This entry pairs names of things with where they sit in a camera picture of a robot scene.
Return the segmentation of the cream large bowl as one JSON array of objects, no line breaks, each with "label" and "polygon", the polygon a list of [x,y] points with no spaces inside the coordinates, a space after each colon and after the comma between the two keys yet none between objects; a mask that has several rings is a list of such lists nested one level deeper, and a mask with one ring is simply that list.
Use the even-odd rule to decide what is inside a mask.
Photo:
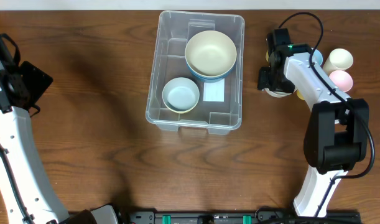
[{"label": "cream large bowl", "polygon": [[217,76],[236,64],[234,42],[224,33],[206,30],[195,34],[185,47],[185,60],[201,75]]}]

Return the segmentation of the yellow small bowl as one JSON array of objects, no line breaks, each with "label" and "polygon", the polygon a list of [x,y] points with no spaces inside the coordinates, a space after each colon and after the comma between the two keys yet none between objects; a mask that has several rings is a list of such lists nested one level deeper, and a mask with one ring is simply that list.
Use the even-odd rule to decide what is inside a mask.
[{"label": "yellow small bowl", "polygon": [[195,105],[193,105],[191,107],[186,107],[186,108],[178,108],[178,107],[174,107],[173,105],[165,105],[165,106],[167,109],[169,109],[170,111],[173,111],[174,113],[177,113],[177,114],[188,113],[196,107]]}]

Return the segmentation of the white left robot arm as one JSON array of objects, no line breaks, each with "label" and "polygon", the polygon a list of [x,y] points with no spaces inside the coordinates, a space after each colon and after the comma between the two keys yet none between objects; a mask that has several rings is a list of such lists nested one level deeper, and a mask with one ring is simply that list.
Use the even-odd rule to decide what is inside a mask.
[{"label": "white left robot arm", "polygon": [[104,205],[69,215],[47,177],[38,155],[30,114],[14,106],[8,94],[26,94],[20,75],[0,62],[0,191],[9,223],[117,223],[114,208]]}]

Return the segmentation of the light grey small bowl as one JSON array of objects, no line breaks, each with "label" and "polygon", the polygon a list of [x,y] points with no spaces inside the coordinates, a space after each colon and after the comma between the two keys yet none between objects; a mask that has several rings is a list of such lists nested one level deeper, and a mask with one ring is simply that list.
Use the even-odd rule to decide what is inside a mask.
[{"label": "light grey small bowl", "polygon": [[162,90],[164,105],[186,108],[196,106],[199,99],[200,90],[197,84],[189,78],[178,77],[171,79]]}]

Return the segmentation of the white small bowl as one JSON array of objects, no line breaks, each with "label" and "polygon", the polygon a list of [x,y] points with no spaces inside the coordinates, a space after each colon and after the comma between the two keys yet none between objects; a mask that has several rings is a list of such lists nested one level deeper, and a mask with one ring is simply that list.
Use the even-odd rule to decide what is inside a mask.
[{"label": "white small bowl", "polygon": [[270,89],[268,89],[268,88],[265,88],[264,91],[267,92],[270,96],[273,96],[275,98],[283,98],[283,97],[290,95],[290,93],[284,93],[284,92],[279,92],[279,91],[270,91]]}]

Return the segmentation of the dark blue bowl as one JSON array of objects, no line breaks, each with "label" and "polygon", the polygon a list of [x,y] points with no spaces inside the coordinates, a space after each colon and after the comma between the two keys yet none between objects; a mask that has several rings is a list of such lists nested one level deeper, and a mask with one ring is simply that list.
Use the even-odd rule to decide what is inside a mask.
[{"label": "dark blue bowl", "polygon": [[230,73],[236,68],[236,64],[234,64],[226,73],[217,75],[217,76],[206,76],[206,75],[201,75],[194,71],[194,69],[189,66],[188,63],[186,63],[186,66],[188,67],[190,73],[195,76],[197,79],[203,81],[203,82],[208,82],[208,83],[213,83],[213,82],[218,82],[222,79],[225,79],[227,76],[230,75]]}]

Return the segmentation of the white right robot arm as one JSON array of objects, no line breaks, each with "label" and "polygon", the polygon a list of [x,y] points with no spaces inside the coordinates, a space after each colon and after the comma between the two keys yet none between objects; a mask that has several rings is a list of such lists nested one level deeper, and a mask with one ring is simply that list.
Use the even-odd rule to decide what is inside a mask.
[{"label": "white right robot arm", "polygon": [[270,95],[299,91],[310,108],[304,137],[308,170],[293,206],[298,216],[322,218],[337,185],[350,178],[373,140],[367,102],[338,89],[313,53],[307,44],[268,44],[269,66],[260,69],[257,87]]}]

